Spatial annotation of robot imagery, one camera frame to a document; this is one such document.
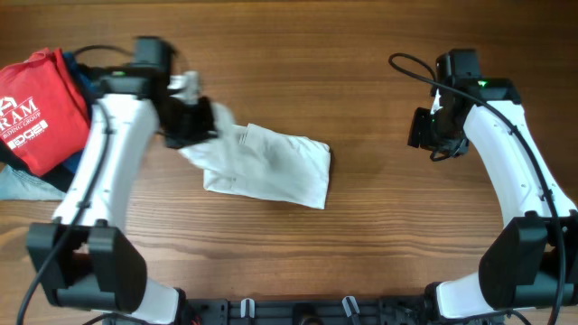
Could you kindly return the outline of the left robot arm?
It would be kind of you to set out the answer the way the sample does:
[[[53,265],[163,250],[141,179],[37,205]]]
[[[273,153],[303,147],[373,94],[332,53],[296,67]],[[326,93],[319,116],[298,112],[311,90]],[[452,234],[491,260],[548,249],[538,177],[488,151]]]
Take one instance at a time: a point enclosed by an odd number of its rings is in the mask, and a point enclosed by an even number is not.
[[[210,100],[189,76],[173,74],[175,55],[169,42],[141,36],[129,63],[97,76],[79,168],[51,221],[31,224],[26,238],[31,286],[52,306],[127,324],[200,322],[183,290],[149,276],[125,234],[132,186],[154,135],[172,149],[218,135]]]

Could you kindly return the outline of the white t-shirt black print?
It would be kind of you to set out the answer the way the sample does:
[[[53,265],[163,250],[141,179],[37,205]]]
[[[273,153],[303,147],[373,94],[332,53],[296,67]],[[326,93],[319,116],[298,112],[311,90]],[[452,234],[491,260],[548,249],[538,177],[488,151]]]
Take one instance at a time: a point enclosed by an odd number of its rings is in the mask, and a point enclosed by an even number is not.
[[[211,109],[217,137],[179,150],[203,170],[205,190],[325,208],[331,165],[327,144],[255,124],[238,125],[220,103]]]

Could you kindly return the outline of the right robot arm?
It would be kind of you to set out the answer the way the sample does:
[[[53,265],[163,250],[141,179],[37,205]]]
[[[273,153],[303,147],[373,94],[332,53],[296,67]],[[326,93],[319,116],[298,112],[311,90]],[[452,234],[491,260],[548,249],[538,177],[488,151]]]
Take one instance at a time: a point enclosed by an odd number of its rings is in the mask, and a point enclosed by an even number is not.
[[[499,199],[503,229],[473,274],[435,285],[442,320],[577,303],[577,207],[548,170],[509,79],[485,78],[474,50],[441,55],[430,108],[419,107],[409,145],[434,162],[475,146]]]

